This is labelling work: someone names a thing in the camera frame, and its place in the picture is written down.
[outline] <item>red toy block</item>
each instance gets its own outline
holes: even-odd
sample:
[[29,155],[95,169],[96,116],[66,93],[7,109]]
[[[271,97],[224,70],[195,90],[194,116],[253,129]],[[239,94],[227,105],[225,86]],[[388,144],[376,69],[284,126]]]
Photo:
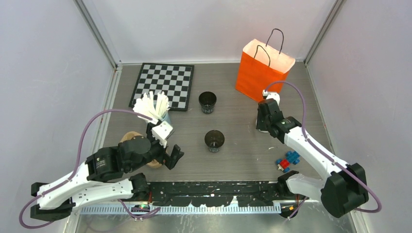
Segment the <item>red toy block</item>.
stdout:
[[285,169],[285,168],[289,167],[290,163],[289,163],[286,159],[284,159],[284,160],[282,160],[282,161],[279,163],[279,165],[280,165],[283,169]]

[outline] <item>white wall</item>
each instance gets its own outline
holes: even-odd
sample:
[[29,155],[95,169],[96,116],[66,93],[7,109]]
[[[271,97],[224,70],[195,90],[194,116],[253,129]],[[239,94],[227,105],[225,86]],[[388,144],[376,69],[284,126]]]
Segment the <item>white wall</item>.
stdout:
[[[234,61],[272,28],[283,51],[304,59],[334,0],[88,0],[124,63]],[[280,48],[279,32],[270,45]]]
[[[346,1],[310,71],[332,145],[366,170],[371,232],[410,232],[412,2]],[[374,209],[371,200],[365,208]]]
[[[72,171],[80,134],[102,109],[113,69],[72,0],[6,1],[0,22],[0,232],[58,233],[64,221],[30,231],[18,214],[32,183]],[[44,223],[29,212],[26,223]]]

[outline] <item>black plastic cup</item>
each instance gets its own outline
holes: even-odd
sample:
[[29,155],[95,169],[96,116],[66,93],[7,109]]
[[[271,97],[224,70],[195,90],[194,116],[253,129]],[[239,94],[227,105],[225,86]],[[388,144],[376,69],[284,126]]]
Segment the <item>black plastic cup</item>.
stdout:
[[210,152],[218,152],[224,143],[224,135],[218,130],[211,130],[205,135],[205,143]]
[[202,107],[202,112],[206,114],[213,113],[216,104],[216,95],[213,92],[206,91],[199,95],[199,103]]

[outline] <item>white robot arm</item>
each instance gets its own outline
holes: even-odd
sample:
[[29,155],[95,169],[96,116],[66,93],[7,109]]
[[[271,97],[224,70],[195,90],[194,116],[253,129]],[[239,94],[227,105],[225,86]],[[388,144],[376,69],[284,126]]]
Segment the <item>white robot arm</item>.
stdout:
[[288,147],[302,156],[321,176],[321,180],[290,171],[278,178],[277,189],[281,194],[301,194],[321,201],[328,212],[341,217],[368,201],[368,192],[342,171],[335,163],[343,165],[361,181],[366,183],[364,169],[359,164],[349,165],[336,157],[306,132],[307,138],[320,150],[333,158],[327,160],[304,137],[302,125],[293,117],[283,117],[275,92],[263,92],[265,100],[258,104],[257,129],[268,131]]
[[[115,183],[109,181],[153,160],[168,169],[174,168],[184,153],[177,145],[170,155],[166,153],[167,139],[172,133],[173,127],[165,121],[148,123],[147,137],[135,136],[115,147],[99,149],[78,166],[71,180],[68,180],[70,173],[52,183],[32,184],[32,196],[42,197],[31,207],[31,218],[55,221],[69,216],[73,210],[102,201],[144,198],[149,194],[149,186],[142,173]],[[43,195],[65,180],[68,181],[65,185]]]

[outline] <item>paper bag handle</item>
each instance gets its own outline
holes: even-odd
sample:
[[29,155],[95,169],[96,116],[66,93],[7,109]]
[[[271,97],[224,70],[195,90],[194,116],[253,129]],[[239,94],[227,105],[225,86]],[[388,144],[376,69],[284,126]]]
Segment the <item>paper bag handle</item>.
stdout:
[[266,55],[268,55],[268,57],[269,57],[269,64],[268,64],[268,66],[270,67],[270,56],[269,56],[268,52],[267,52],[261,45],[257,45],[257,46],[256,46],[256,52],[255,52],[255,55],[253,56],[253,59],[256,57],[256,54],[258,53],[259,47],[261,47],[261,48],[263,49],[263,51],[265,51]]
[[279,49],[279,54],[280,54],[280,52],[282,51],[282,48],[283,48],[283,41],[285,40],[285,36],[283,35],[283,32],[282,32],[280,29],[274,28],[274,29],[272,30],[271,35],[269,36],[268,41],[266,42],[266,47],[268,46],[270,37],[272,36],[274,30],[280,31],[280,33],[282,33],[282,44],[280,45],[280,49]]

